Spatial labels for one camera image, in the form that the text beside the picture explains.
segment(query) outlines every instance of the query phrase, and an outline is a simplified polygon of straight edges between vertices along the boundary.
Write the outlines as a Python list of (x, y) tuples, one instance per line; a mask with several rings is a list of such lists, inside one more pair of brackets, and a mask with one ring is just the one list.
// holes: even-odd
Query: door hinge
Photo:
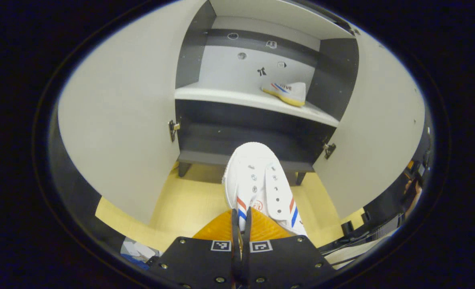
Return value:
[(331, 144), (330, 146), (328, 144), (323, 145), (323, 152), (325, 153), (325, 159), (329, 159), (329, 157), (332, 155), (336, 148), (335, 143)]
[(181, 123), (180, 122), (173, 122), (173, 120), (170, 120), (170, 122), (168, 122), (168, 128), (170, 128), (170, 138), (171, 138), (172, 142), (174, 142), (175, 141), (175, 132), (177, 130), (181, 129)]

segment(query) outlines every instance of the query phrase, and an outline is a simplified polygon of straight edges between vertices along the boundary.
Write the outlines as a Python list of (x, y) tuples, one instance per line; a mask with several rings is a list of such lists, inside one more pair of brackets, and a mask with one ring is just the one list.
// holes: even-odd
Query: white sneaker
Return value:
[(249, 206), (275, 220), (293, 234), (307, 235), (286, 175), (274, 152), (258, 142), (237, 148), (223, 174), (229, 207), (237, 209), (239, 227), (245, 230)]
[(292, 106), (303, 106), (305, 104), (306, 91), (304, 82), (291, 84), (268, 82), (263, 84), (262, 90), (265, 93), (275, 95)]

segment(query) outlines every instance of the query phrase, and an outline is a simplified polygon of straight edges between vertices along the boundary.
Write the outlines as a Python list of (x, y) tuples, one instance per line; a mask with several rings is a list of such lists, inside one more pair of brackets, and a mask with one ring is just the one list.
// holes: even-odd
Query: dark gray shelf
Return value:
[(178, 160), (181, 163), (226, 166), (234, 150), (250, 141), (267, 145), (285, 171), (314, 172), (315, 156), (299, 139), (271, 130), (209, 123), (190, 123), (179, 130), (181, 154)]

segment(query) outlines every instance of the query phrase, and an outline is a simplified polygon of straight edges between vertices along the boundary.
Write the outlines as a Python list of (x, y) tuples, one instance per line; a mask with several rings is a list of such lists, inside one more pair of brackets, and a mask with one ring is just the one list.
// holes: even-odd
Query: cabinet leg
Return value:
[(298, 172), (298, 177), (296, 177), (296, 184), (301, 185), (304, 177), (305, 173)]
[(191, 163), (179, 163), (179, 177), (183, 177), (188, 172)]

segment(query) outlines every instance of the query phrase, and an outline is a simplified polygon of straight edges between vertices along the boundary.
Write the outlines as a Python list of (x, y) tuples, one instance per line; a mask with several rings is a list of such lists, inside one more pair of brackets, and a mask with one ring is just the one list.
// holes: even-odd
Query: paper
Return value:
[(140, 253), (136, 250), (136, 248), (134, 247), (134, 244), (130, 241), (124, 241), (124, 247), (125, 249), (127, 249), (127, 251), (129, 251), (129, 254), (131, 256), (139, 256)]
[(141, 243), (136, 242), (134, 247), (136, 248), (136, 250), (138, 250), (138, 252), (140, 252), (146, 258), (152, 258), (152, 256), (155, 256), (155, 252), (152, 249), (150, 249), (149, 247), (146, 247), (145, 245)]

